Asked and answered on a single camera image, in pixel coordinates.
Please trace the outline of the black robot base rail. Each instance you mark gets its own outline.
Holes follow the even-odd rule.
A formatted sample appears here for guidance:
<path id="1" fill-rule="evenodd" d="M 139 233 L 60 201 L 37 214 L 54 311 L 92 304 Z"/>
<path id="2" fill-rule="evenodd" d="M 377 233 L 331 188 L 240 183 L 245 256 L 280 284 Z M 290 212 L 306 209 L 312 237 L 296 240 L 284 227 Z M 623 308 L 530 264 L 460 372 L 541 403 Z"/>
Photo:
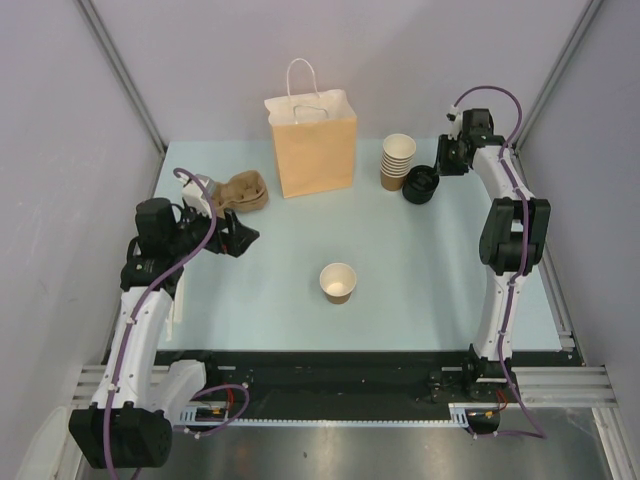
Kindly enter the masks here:
<path id="1" fill-rule="evenodd" d="M 435 420 L 451 403 L 515 405 L 508 386 L 473 399 L 461 388 L 468 353 L 162 350 L 155 363 L 204 364 L 205 400 L 251 419 Z"/>

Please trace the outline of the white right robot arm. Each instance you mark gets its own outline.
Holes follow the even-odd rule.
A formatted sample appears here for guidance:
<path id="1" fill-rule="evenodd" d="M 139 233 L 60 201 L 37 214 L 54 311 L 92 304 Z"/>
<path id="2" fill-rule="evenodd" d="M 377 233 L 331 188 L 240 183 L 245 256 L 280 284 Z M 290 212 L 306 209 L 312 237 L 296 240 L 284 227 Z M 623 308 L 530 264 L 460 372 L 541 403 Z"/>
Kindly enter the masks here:
<path id="1" fill-rule="evenodd" d="M 542 259 L 551 205 L 525 186 L 506 139 L 494 133 L 489 110 L 453 106 L 447 119 L 451 128 L 438 139 L 437 173 L 461 176 L 472 171 L 491 200 L 479 240 L 486 294 L 461 374 L 463 393 L 484 401 L 515 381 L 510 362 L 516 307 L 525 281 Z"/>

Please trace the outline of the brown paper coffee cup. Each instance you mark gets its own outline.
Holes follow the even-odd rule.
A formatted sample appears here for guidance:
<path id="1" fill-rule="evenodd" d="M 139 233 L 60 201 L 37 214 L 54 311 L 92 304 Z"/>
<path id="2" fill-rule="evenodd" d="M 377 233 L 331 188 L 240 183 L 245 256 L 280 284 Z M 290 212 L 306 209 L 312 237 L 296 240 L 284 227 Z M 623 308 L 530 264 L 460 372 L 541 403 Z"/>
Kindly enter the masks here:
<path id="1" fill-rule="evenodd" d="M 350 299 L 357 284 L 357 275 L 348 264 L 331 263 L 321 271 L 319 284 L 326 299 L 340 305 Z"/>

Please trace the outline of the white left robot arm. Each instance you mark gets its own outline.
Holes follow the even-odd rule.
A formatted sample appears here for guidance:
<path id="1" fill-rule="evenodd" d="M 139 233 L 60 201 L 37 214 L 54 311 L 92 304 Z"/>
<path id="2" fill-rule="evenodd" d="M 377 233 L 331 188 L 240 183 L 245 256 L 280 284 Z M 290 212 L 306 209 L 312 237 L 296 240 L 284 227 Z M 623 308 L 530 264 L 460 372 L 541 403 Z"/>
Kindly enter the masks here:
<path id="1" fill-rule="evenodd" d="M 163 466 L 187 404 L 220 390 L 220 374 L 194 359 L 173 362 L 160 383 L 152 383 L 160 335 L 177 307 L 185 263 L 202 249 L 238 258 L 260 236 L 232 210 L 213 218 L 167 198 L 138 204 L 135 224 L 105 371 L 88 407 L 69 420 L 89 465 L 110 473 Z"/>

